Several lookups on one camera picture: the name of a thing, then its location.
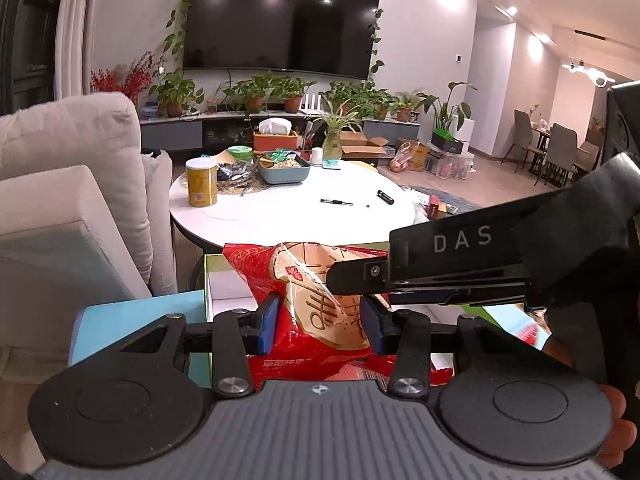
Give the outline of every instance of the red flower arrangement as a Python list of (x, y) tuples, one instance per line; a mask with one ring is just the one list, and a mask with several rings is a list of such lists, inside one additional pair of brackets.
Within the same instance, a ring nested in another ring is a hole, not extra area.
[(118, 65), (113, 70), (92, 70), (91, 88), (95, 92), (121, 92), (138, 108), (138, 95), (151, 86), (154, 66), (153, 55), (147, 52), (131, 64), (126, 74), (127, 67), (124, 65)]

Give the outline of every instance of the blue tray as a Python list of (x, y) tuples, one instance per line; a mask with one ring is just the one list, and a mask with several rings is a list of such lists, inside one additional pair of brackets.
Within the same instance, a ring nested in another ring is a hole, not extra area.
[[(265, 155), (269, 156), (271, 153), (273, 152), (266, 152)], [(269, 170), (258, 161), (258, 173), (269, 184), (296, 184), (302, 182), (309, 176), (311, 166), (299, 155), (296, 155), (295, 160), (300, 165), (300, 168), (281, 168), (280, 170)]]

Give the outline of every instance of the round black disc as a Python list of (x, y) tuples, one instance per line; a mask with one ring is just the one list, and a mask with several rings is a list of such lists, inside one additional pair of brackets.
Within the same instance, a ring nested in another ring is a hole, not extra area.
[(600, 388), (563, 365), (510, 373), (517, 363), (454, 377), (438, 400), (446, 427), (480, 453), (512, 464), (550, 466), (594, 456), (610, 430)]
[(43, 453), (61, 462), (120, 467), (178, 446), (204, 414), (201, 390), (170, 364), (125, 354), (73, 367), (32, 397), (30, 424)]

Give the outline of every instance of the gray ribbed grip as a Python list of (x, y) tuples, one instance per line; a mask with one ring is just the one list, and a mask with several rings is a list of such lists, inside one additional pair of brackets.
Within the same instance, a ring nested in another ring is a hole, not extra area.
[(614, 478), (592, 461), (540, 471), (482, 460), (452, 442), (423, 404), (392, 399), (374, 381), (269, 381), (257, 395), (217, 404), (193, 439), (152, 462), (98, 471), (51, 461), (34, 476), (38, 480)]

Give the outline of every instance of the rug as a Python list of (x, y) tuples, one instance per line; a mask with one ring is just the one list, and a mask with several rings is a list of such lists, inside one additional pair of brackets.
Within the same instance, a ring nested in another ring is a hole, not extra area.
[(456, 206), (458, 211), (456, 214), (468, 213), (470, 211), (476, 211), (477, 209), (482, 209), (481, 205), (474, 204), (473, 202), (469, 202), (462, 197), (452, 195), (451, 193), (447, 193), (446, 191), (441, 191), (439, 189), (431, 189), (429, 187), (420, 187), (420, 186), (411, 186), (411, 189), (419, 191), (421, 193), (437, 196), (441, 202), (445, 204), (449, 204), (452, 206)]

